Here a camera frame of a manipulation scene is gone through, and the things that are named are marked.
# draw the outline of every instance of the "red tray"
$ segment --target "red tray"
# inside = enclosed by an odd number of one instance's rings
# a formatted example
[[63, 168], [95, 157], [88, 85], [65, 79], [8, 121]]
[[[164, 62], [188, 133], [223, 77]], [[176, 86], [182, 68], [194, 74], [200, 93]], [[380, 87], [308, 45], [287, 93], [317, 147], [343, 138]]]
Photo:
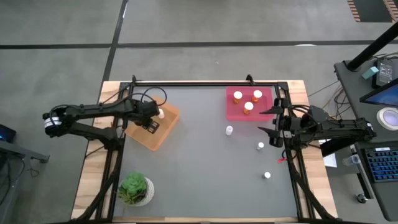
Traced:
[[[262, 92], [262, 97], [257, 103], [252, 101], [254, 90]], [[233, 102], [235, 91], [240, 91], [243, 94], [237, 104]], [[246, 102], [251, 102], [254, 105], [249, 114], [243, 113]], [[274, 117], [273, 114], [259, 113], [271, 109], [272, 104], [272, 88], [270, 87], [228, 86], [226, 88], [226, 119], [230, 121], [269, 121]]]

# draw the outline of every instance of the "blue keyboard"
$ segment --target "blue keyboard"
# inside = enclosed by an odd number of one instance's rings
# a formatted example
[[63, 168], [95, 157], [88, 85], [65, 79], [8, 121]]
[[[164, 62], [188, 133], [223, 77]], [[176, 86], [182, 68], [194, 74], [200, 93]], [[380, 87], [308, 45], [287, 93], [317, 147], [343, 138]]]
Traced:
[[375, 182], [398, 181], [398, 150], [366, 152]]

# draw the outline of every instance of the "succulent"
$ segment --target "succulent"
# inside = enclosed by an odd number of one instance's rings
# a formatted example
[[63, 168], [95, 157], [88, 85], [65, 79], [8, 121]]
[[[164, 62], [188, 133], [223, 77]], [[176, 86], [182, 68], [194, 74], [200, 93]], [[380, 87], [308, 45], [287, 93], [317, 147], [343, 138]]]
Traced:
[[143, 174], [131, 172], [119, 187], [118, 195], [128, 205], [134, 205], [144, 199], [147, 182]]

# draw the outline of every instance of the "white pot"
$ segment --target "white pot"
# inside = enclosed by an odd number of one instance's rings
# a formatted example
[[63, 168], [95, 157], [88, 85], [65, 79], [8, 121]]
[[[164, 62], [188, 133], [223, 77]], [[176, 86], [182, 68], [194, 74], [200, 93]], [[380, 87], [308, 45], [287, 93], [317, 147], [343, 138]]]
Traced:
[[134, 205], [128, 205], [128, 206], [141, 207], [141, 206], [148, 204], [152, 200], [152, 198], [154, 197], [154, 194], [155, 194], [154, 183], [152, 183], [152, 181], [150, 181], [146, 177], [145, 177], [145, 181], [147, 182], [147, 193], [145, 194], [145, 197], [140, 202], [135, 203]]

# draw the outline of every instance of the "concrete floor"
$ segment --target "concrete floor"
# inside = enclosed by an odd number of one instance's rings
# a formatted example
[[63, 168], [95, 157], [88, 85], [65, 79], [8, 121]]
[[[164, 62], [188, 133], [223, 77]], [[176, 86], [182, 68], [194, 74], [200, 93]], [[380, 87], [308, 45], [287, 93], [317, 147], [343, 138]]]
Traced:
[[[122, 0], [5, 0], [0, 45], [111, 43]], [[130, 0], [119, 39], [126, 42], [369, 40], [390, 23], [357, 23], [345, 0]], [[110, 80], [305, 80], [308, 93], [336, 80], [333, 64], [365, 46], [118, 49]], [[389, 45], [384, 52], [398, 50]], [[69, 219], [87, 141], [50, 139], [41, 115], [62, 103], [96, 103], [108, 49], [0, 50], [0, 123], [16, 143], [51, 155], [24, 175], [13, 223]], [[323, 106], [338, 84], [312, 97]], [[335, 114], [331, 105], [330, 114]], [[347, 112], [344, 118], [352, 118]], [[366, 205], [355, 176], [331, 176], [339, 217], [387, 223], [375, 200]]]

